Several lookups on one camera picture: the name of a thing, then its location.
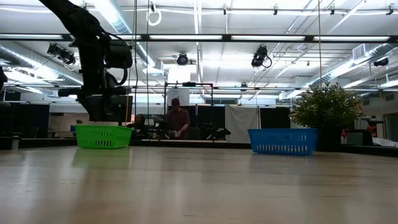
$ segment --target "plastic basket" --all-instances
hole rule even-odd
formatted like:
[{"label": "plastic basket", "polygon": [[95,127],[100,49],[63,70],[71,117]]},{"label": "plastic basket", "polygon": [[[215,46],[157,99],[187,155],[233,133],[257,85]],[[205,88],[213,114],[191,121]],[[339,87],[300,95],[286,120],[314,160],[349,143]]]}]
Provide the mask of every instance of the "plastic basket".
[{"label": "plastic basket", "polygon": [[79,147],[85,149],[117,149],[128,147],[131,128],[119,126],[76,125]]},{"label": "plastic basket", "polygon": [[318,130],[298,129],[249,129],[253,152],[309,156],[317,147]]}]

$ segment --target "table surface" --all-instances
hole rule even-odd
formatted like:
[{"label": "table surface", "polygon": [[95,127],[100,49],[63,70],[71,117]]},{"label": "table surface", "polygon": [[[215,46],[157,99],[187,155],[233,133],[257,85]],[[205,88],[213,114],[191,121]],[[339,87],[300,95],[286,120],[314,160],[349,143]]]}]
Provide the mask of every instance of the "table surface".
[{"label": "table surface", "polygon": [[0,152],[1,223],[397,223],[398,159],[242,149]]}]

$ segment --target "green basket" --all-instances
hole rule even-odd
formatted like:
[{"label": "green basket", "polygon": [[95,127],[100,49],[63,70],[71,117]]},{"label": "green basket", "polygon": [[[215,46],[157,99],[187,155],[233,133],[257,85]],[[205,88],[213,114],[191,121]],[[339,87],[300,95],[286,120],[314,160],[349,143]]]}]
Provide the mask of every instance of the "green basket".
[{"label": "green basket", "polygon": [[119,126],[75,125],[77,144],[85,149],[128,147],[131,128]]}]

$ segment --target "red cap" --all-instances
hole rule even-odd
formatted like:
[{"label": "red cap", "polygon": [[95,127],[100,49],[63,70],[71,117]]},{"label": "red cap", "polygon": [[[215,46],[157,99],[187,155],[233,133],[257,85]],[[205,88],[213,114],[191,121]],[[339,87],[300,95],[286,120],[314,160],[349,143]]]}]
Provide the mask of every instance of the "red cap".
[{"label": "red cap", "polygon": [[172,106],[180,106],[180,100],[178,98],[172,99]]}]

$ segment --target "green plant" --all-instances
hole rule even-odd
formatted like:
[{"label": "green plant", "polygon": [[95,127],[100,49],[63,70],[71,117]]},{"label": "green plant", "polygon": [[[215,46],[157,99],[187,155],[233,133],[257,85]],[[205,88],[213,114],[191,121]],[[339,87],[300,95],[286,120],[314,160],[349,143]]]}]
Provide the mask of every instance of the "green plant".
[{"label": "green plant", "polygon": [[310,128],[342,128],[360,114],[358,97],[351,96],[339,84],[312,85],[297,106],[292,120]]}]

